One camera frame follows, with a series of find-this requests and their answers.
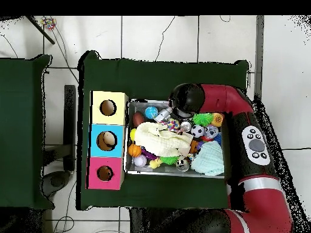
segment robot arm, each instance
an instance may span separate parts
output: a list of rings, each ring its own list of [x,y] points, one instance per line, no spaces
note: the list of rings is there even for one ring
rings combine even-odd
[[[222,139],[231,209],[224,212],[230,233],[290,233],[292,219],[272,155],[245,95],[231,86],[182,84],[173,90],[169,105],[182,118],[225,114]]]

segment yellow box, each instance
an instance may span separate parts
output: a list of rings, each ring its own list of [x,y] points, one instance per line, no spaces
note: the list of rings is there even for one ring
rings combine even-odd
[[[125,109],[128,102],[125,93],[91,91],[90,94],[92,123],[125,125]]]

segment spiky green ball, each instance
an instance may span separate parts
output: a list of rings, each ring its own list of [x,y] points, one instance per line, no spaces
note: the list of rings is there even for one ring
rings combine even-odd
[[[206,127],[212,122],[213,118],[214,117],[212,113],[198,113],[193,116],[192,121],[196,125],[201,125],[203,127]]]
[[[160,160],[168,165],[176,164],[178,157],[160,157]]]

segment pink box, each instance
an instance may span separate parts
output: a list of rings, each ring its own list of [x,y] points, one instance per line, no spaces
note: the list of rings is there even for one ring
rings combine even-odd
[[[108,166],[112,170],[113,176],[109,181],[103,181],[97,176],[97,170],[102,166]],[[122,158],[90,157],[89,175],[86,179],[89,181],[88,189],[120,190],[124,179]]]

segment shape sorter box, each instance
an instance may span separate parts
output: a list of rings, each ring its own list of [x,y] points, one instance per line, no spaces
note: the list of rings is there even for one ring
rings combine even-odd
[[[125,109],[128,96],[122,92],[91,91],[90,122],[94,124],[125,125]],[[105,115],[102,104],[109,101],[113,104],[113,112]]]
[[[110,132],[115,136],[116,142],[112,150],[101,150],[97,146],[97,137],[102,132]],[[91,140],[89,141],[89,147],[91,147],[91,157],[123,158],[124,138],[125,138],[125,127],[124,126],[92,124],[91,125]]]
[[[120,190],[124,180],[123,160],[122,158],[90,157],[88,189],[110,189]],[[103,181],[98,177],[99,168],[106,166],[112,171],[112,177],[109,181]]]

